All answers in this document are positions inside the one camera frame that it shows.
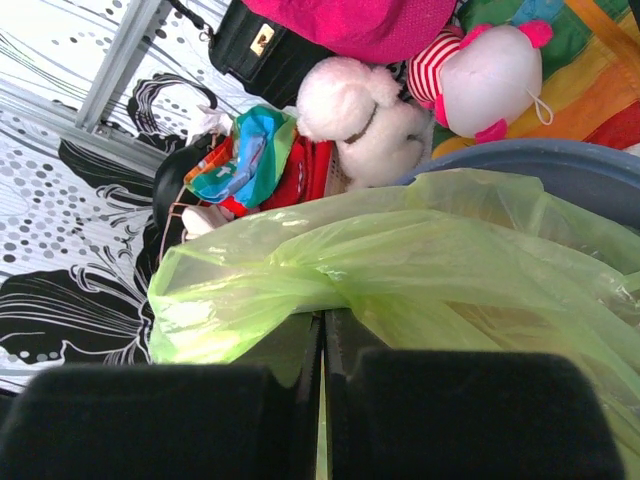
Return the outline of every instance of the pink bag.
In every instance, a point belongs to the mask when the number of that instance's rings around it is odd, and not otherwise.
[[[456,0],[243,0],[251,11],[344,57],[408,60],[448,23]]]

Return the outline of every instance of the metal rod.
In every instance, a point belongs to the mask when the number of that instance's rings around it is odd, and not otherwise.
[[[98,125],[109,99],[161,3],[162,0],[131,0],[76,117],[76,127],[92,132]]]
[[[0,108],[31,120],[69,142],[151,178],[166,157],[164,152],[114,130],[109,132],[108,138],[82,130],[76,127],[76,115],[72,110],[2,79]]]

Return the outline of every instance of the pink and white plush toy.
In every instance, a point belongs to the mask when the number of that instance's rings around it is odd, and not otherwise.
[[[483,24],[466,36],[446,27],[409,61],[409,91],[422,106],[435,109],[438,123],[476,143],[504,139],[507,127],[534,103],[538,118],[548,125],[553,113],[538,98],[539,49],[552,36],[551,26],[541,20],[518,27]]]

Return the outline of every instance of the plastic container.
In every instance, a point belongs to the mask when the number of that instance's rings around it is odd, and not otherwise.
[[[538,177],[547,192],[622,225],[640,229],[640,158],[588,143],[526,139],[488,143],[420,165],[420,173],[478,168]]]

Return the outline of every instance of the green plastic bag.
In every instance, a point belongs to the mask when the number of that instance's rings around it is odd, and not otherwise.
[[[294,311],[349,307],[395,348],[557,353],[640,476],[640,237],[539,180],[478,170],[243,218],[149,289],[158,363],[231,362]]]

